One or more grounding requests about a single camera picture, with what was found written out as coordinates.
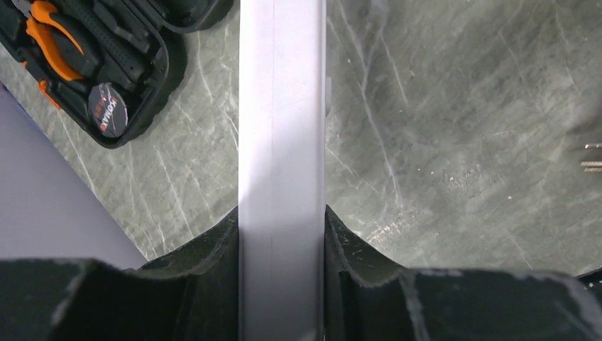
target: toolbox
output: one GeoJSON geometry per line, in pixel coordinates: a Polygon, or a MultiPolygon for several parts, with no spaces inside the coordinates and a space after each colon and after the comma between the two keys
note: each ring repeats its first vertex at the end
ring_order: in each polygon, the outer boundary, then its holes
{"type": "Polygon", "coordinates": [[[182,81],[180,34],[211,28],[233,4],[0,0],[0,43],[51,103],[98,144],[118,148],[151,125],[182,81]]]}

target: pliers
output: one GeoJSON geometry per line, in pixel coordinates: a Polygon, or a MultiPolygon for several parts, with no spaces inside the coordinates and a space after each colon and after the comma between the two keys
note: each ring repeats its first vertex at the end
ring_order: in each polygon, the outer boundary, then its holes
{"type": "Polygon", "coordinates": [[[102,57],[94,39],[76,19],[59,13],[58,9],[44,0],[12,0],[13,4],[27,17],[26,33],[42,49],[51,68],[65,81],[83,80],[84,77],[73,70],[63,59],[53,39],[53,28],[64,34],[83,54],[89,63],[99,65],[102,57]]]}

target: gray stone surface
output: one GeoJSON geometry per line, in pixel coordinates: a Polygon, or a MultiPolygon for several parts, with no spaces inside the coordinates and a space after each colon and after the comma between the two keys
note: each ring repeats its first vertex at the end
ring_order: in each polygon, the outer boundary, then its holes
{"type": "MultiPolygon", "coordinates": [[[[328,0],[327,201],[408,266],[602,266],[602,1],[328,0]]],[[[150,131],[94,144],[0,50],[18,97],[149,258],[236,204],[239,6],[186,37],[150,131]]]]}

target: round label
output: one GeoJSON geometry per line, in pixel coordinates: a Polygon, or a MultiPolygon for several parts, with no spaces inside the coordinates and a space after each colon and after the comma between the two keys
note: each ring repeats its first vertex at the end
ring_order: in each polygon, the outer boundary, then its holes
{"type": "Polygon", "coordinates": [[[128,109],[123,97],[109,83],[92,88],[88,111],[106,137],[120,137],[128,126],[128,109]]]}

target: black handle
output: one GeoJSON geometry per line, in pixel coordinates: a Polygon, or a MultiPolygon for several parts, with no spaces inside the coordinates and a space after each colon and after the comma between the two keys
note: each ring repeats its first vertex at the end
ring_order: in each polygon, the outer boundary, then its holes
{"type": "Polygon", "coordinates": [[[146,59],[129,43],[115,36],[100,18],[81,0],[65,0],[65,5],[98,40],[100,45],[115,58],[121,69],[133,82],[139,82],[148,71],[146,59]]]}

